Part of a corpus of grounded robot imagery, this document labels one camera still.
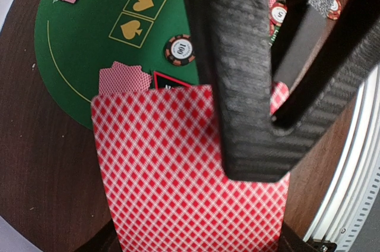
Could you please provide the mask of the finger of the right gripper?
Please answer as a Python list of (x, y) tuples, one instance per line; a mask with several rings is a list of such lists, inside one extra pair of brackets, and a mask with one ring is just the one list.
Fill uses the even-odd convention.
[(276, 127), (329, 127), (379, 62), (379, 0), (349, 0), (314, 62), (274, 115)]
[(199, 80), (212, 87), (224, 173), (279, 181), (290, 166), (271, 123), (268, 0), (184, 1)]

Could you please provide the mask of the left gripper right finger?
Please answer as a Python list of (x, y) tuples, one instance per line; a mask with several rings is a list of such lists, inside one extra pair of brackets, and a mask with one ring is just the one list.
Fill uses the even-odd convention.
[(282, 228), (278, 244), (279, 252), (333, 252), (337, 245), (333, 242), (304, 242), (292, 229)]

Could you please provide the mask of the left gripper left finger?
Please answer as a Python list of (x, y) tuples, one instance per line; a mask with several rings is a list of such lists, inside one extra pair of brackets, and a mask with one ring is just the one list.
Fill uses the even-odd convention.
[(75, 250), (121, 252), (121, 246), (114, 225), (105, 225), (92, 239)]

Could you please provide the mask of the brown chip top seat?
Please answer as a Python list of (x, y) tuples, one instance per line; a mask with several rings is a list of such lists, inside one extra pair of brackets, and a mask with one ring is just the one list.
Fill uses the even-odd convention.
[(191, 36), (179, 34), (170, 38), (164, 46), (164, 56), (175, 66), (186, 66), (195, 60)]

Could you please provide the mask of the black red all-in triangle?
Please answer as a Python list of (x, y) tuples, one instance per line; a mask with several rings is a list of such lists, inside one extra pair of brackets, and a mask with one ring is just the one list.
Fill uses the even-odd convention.
[(169, 75), (160, 73), (158, 71), (153, 72), (154, 88), (155, 89), (171, 89), (174, 87), (191, 87), (192, 85), (171, 77)]

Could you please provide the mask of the red-backed card deck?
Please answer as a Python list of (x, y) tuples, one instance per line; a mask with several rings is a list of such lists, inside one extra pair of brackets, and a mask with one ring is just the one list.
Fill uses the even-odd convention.
[(225, 176), (210, 86), (98, 95), (91, 115), (123, 251), (277, 251), (289, 178)]

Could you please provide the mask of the single red-backed card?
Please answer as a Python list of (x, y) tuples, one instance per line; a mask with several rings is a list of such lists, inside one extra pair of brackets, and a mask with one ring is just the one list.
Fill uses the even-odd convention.
[(152, 76), (140, 65), (125, 65), (115, 61), (110, 68), (99, 71), (99, 94), (141, 92), (150, 88)]

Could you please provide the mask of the orange-red poker chip stack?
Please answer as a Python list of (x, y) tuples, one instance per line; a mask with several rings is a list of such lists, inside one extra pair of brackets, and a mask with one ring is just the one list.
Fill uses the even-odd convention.
[(342, 5), (340, 0), (334, 0), (331, 8), (328, 11), (327, 17), (330, 20), (338, 20), (342, 11)]

